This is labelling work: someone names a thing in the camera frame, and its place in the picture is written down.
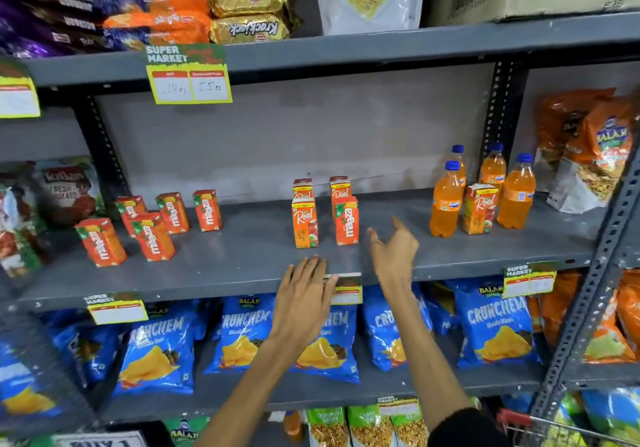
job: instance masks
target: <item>maaza juice box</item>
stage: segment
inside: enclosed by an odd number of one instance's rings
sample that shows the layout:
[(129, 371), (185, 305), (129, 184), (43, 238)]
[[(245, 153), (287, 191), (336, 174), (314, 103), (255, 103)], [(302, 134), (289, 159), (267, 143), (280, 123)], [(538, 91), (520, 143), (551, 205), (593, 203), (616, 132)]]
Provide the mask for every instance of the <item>maaza juice box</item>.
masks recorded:
[(156, 196), (156, 203), (164, 218), (166, 231), (169, 234), (189, 231), (189, 220), (184, 201), (180, 193), (163, 193)]
[(76, 230), (95, 266), (120, 265), (127, 259), (127, 252), (108, 218), (82, 220)]
[(222, 228), (222, 215), (218, 206), (216, 190), (201, 189), (193, 193), (193, 203), (201, 231), (215, 231)]
[(335, 200), (351, 196), (351, 182), (347, 176), (332, 176), (329, 178), (331, 188), (331, 210), (335, 219)]
[(465, 192), (465, 220), (462, 225), (468, 234), (489, 233), (493, 226), (500, 189), (491, 184), (472, 184)]
[(169, 260), (175, 255), (175, 247), (159, 212), (138, 215), (131, 225), (147, 261)]
[(314, 198), (314, 186), (312, 178), (303, 178), (301, 180), (293, 181), (293, 198), (307, 198), (312, 200)]
[(316, 215), (316, 200), (298, 198), (291, 201), (293, 215), (293, 233), (297, 248), (312, 248), (318, 246), (318, 221)]
[(354, 245), (360, 240), (358, 199), (345, 196), (335, 200), (335, 241), (338, 245)]
[(122, 222), (125, 228), (127, 228), (127, 233), (129, 233), (131, 238), (135, 238), (136, 234), (133, 232), (130, 219), (142, 213), (147, 213), (147, 207), (145, 206), (145, 202), (142, 201), (142, 196), (120, 196), (116, 200), (116, 206), (118, 207), (120, 216), (122, 216)]

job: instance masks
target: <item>hand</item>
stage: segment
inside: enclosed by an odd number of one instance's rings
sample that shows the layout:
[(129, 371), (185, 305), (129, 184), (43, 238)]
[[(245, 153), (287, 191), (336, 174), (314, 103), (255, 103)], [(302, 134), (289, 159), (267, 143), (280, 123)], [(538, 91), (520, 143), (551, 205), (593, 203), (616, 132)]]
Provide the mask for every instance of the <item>hand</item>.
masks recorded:
[(378, 238), (378, 233), (374, 229), (369, 228), (373, 269), (385, 297), (389, 297), (387, 292), (392, 292), (391, 288), (411, 287), (413, 258), (419, 247), (418, 240), (404, 223), (396, 216), (392, 216), (391, 219), (396, 231), (387, 243)]
[(269, 339), (289, 355), (287, 368), (317, 339), (329, 317), (338, 274), (323, 285), (325, 272), (326, 260), (305, 258), (295, 269), (289, 265), (278, 288)]

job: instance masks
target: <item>orange soda bottle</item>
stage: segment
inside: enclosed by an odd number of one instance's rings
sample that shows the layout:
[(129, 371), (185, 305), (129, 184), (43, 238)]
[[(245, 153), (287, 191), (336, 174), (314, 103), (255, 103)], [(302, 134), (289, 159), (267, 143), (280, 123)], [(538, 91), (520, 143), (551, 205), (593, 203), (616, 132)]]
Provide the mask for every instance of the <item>orange soda bottle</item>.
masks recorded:
[(460, 163), (460, 169), (456, 173), (458, 175), (458, 180), (460, 181), (460, 186), (462, 186), (462, 193), (465, 192), (465, 185), (467, 184), (467, 171), (465, 170), (465, 162), (462, 160), (462, 154), (465, 151), (465, 146), (462, 144), (456, 144), (451, 148), (451, 157), (449, 160), (458, 161)]
[(504, 149), (502, 143), (489, 144), (491, 153), (480, 167), (480, 182), (492, 184), (500, 190), (507, 174), (507, 162), (502, 156), (502, 149)]
[(445, 174), (440, 178), (433, 190), (433, 205), (431, 206), (431, 221), (429, 228), (433, 236), (449, 238), (458, 225), (463, 187), (460, 186), (458, 161), (447, 161)]
[(531, 154), (518, 154), (518, 168), (504, 180), (498, 223), (505, 228), (524, 228), (536, 192), (536, 176), (531, 170)]

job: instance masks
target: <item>juice box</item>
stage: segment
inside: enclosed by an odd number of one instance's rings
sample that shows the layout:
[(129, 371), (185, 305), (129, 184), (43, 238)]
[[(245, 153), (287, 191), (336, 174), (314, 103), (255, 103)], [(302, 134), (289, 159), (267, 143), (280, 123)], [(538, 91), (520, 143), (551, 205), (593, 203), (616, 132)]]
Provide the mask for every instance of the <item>juice box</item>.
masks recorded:
[(303, 178), (301, 180), (293, 181), (293, 198), (307, 198), (308, 200), (314, 199), (314, 186), (312, 184), (312, 178)]
[(82, 220), (75, 228), (95, 266), (120, 265), (127, 259), (127, 252), (108, 218)]
[(189, 220), (180, 193), (163, 193), (156, 196), (156, 203), (169, 234), (189, 231)]
[(493, 226), (500, 189), (491, 184), (472, 184), (465, 191), (465, 220), (462, 225), (468, 234), (489, 233)]
[(216, 190), (201, 189), (193, 193), (196, 214), (201, 231), (214, 231), (222, 228), (222, 215), (218, 206)]
[(116, 207), (118, 207), (120, 216), (122, 216), (122, 222), (125, 228), (127, 228), (129, 236), (135, 238), (136, 234), (133, 232), (129, 219), (135, 218), (142, 213), (147, 213), (147, 207), (145, 206), (145, 202), (142, 201), (142, 196), (120, 196), (116, 200)]
[(317, 247), (316, 200), (298, 198), (291, 201), (291, 213), (293, 215), (293, 233), (296, 238), (296, 248)]
[(335, 241), (338, 245), (355, 245), (360, 240), (360, 212), (355, 196), (335, 200)]
[(175, 255), (175, 247), (159, 212), (138, 215), (131, 220), (131, 225), (147, 261), (169, 260)]
[(347, 176), (332, 176), (329, 178), (331, 187), (331, 210), (335, 219), (335, 200), (351, 196), (351, 182)]

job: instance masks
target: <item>bottle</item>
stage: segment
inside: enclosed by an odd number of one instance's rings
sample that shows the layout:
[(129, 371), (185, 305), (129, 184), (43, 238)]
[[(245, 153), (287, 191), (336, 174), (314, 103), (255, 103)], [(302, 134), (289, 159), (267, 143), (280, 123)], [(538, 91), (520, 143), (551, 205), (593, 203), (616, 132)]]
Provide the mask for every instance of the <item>bottle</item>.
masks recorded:
[(458, 161), (460, 163), (460, 170), (456, 173), (460, 186), (462, 186), (462, 193), (465, 192), (465, 185), (467, 184), (467, 171), (465, 170), (465, 162), (462, 160), (462, 153), (465, 151), (465, 146), (462, 144), (456, 144), (451, 148), (451, 157), (449, 160)]
[(524, 228), (536, 192), (536, 177), (531, 170), (531, 154), (518, 154), (518, 167), (504, 180), (498, 223), (505, 228)]
[(492, 184), (498, 189), (502, 188), (504, 177), (507, 174), (507, 162), (502, 157), (502, 143), (489, 144), (491, 153), (486, 157), (480, 167), (480, 182)]
[(294, 444), (302, 442), (302, 420), (297, 410), (287, 411), (284, 415), (284, 431)]
[(456, 231), (461, 208), (462, 188), (457, 174), (460, 163), (447, 161), (444, 168), (445, 174), (433, 190), (429, 228), (433, 236), (449, 238)]

